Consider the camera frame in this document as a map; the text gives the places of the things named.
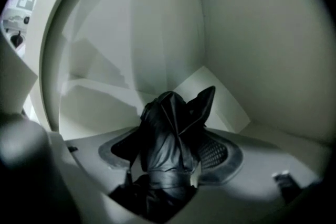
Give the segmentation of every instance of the white floor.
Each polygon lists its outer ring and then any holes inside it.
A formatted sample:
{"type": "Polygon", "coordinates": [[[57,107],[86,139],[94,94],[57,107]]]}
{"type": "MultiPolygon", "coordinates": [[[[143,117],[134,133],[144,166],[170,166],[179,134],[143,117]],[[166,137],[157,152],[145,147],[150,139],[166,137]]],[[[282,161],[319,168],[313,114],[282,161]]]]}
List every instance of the white floor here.
{"type": "MultiPolygon", "coordinates": [[[[206,67],[198,69],[174,91],[189,101],[212,85],[216,87],[216,94],[206,125],[240,132],[250,122],[248,116],[206,67]]],[[[62,88],[59,132],[64,140],[70,140],[138,126],[144,106],[155,98],[153,94],[93,80],[69,80],[62,88]]]]}

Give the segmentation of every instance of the leather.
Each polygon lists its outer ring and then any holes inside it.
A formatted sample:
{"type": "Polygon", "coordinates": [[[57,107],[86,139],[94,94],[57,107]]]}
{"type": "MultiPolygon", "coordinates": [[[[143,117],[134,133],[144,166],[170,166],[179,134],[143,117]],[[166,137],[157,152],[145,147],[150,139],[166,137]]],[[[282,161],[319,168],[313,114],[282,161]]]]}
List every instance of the leather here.
{"type": "Polygon", "coordinates": [[[112,199],[157,223],[168,221],[190,201],[196,193],[190,175],[199,163],[192,141],[204,131],[214,94],[215,87],[209,87],[186,103],[170,91],[146,105],[137,135],[141,166],[148,174],[119,186],[112,199]]]}
{"type": "Polygon", "coordinates": [[[80,223],[48,134],[22,115],[0,114],[0,175],[5,201],[2,219],[13,223],[80,223]]]}

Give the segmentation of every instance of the white plastic surface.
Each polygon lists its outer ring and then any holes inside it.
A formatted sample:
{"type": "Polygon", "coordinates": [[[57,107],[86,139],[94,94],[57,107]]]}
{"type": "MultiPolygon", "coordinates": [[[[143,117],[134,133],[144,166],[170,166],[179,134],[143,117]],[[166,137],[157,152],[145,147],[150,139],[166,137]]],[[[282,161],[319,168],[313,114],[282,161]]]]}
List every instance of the white plastic surface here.
{"type": "Polygon", "coordinates": [[[16,54],[0,32],[0,112],[21,113],[24,102],[37,79],[35,73],[16,54]]]}
{"type": "Polygon", "coordinates": [[[336,35],[323,0],[202,0],[206,66],[251,120],[335,139],[336,35]]]}
{"type": "MultiPolygon", "coordinates": [[[[188,102],[210,86],[216,86],[216,95],[206,126],[240,132],[248,116],[207,68],[201,67],[174,91],[188,102]]],[[[88,79],[70,80],[62,88],[59,132],[70,140],[139,126],[144,106],[157,96],[88,79]]]]}
{"type": "Polygon", "coordinates": [[[249,123],[240,134],[277,145],[320,176],[326,171],[332,154],[332,149],[326,145],[260,123],[249,123]]]}
{"type": "Polygon", "coordinates": [[[25,62],[38,75],[30,98],[41,125],[50,131],[48,116],[45,112],[42,91],[40,88],[41,62],[43,58],[44,42],[50,23],[61,0],[38,0],[30,18],[26,36],[25,62]]]}
{"type": "Polygon", "coordinates": [[[50,123],[57,129],[69,76],[157,95],[191,76],[204,55],[201,0],[63,0],[44,51],[50,123]]]}
{"type": "MultiPolygon", "coordinates": [[[[126,131],[116,131],[111,134],[111,138],[126,131]]],[[[218,187],[201,186],[194,198],[169,223],[251,223],[285,205],[272,174],[288,170],[303,188],[318,179],[302,163],[275,146],[236,134],[211,131],[236,143],[243,151],[244,163],[229,182],[218,187]]],[[[52,134],[50,138],[55,161],[76,202],[83,223],[147,222],[103,193],[100,175],[92,171],[106,169],[108,166],[98,155],[89,153],[92,158],[96,158],[92,161],[93,164],[95,161],[100,163],[99,167],[91,167],[91,170],[90,166],[86,166],[88,171],[85,172],[73,159],[60,135],[52,134]]],[[[126,174],[125,170],[113,171],[119,179],[122,172],[126,174]]]]}

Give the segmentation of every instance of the mesh panel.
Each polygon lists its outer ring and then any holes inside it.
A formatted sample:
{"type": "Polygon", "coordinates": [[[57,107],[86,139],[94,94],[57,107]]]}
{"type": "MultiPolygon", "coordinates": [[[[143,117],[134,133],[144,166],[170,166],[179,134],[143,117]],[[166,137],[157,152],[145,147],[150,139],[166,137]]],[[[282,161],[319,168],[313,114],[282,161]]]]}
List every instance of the mesh panel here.
{"type": "Polygon", "coordinates": [[[227,158],[227,149],[224,145],[203,135],[197,153],[201,159],[202,170],[214,168],[227,158]]]}

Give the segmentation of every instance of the white curved wall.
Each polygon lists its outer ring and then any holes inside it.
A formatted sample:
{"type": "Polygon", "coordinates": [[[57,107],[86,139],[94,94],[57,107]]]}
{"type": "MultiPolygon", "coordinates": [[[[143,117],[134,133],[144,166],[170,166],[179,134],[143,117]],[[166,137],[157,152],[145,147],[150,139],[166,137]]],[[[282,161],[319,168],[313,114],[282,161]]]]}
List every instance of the white curved wall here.
{"type": "Polygon", "coordinates": [[[204,52],[201,0],[63,0],[44,52],[50,123],[69,75],[159,94],[199,69],[204,52]]]}
{"type": "MultiPolygon", "coordinates": [[[[239,133],[250,122],[225,86],[201,67],[173,89],[188,102],[199,92],[216,87],[206,126],[239,133]]],[[[140,125],[144,106],[158,94],[148,94],[89,79],[73,78],[62,86],[59,133],[64,140],[78,139],[140,125]]]]}
{"type": "MultiPolygon", "coordinates": [[[[321,0],[63,0],[46,41],[46,109],[58,127],[61,87],[74,78],[156,95],[205,64],[255,122],[329,143],[332,27],[321,0]]],[[[220,117],[230,130],[249,122],[239,105],[221,108],[239,108],[220,117]]]]}
{"type": "Polygon", "coordinates": [[[0,31],[0,112],[21,113],[37,76],[0,31]]]}
{"type": "Polygon", "coordinates": [[[38,0],[30,17],[26,36],[25,62],[39,76],[29,96],[38,121],[48,131],[51,128],[41,89],[42,59],[50,23],[60,2],[61,0],[38,0]]]}
{"type": "Polygon", "coordinates": [[[252,120],[331,142],[336,40],[321,0],[202,0],[207,66],[252,120]]]}

